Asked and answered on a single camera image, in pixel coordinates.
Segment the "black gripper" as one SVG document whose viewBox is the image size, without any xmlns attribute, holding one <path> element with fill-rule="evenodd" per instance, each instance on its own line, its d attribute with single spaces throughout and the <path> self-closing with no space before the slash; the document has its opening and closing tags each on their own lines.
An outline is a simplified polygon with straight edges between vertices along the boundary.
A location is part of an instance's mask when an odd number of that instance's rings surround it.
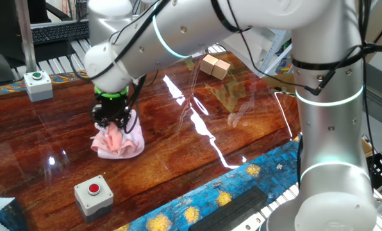
<svg viewBox="0 0 382 231">
<path fill-rule="evenodd" d="M 118 128 L 127 127 L 130 120 L 127 97 L 107 98 L 97 96 L 93 105 L 93 119 L 101 128 L 106 128 L 106 121 L 116 120 L 118 120 Z"/>
</svg>

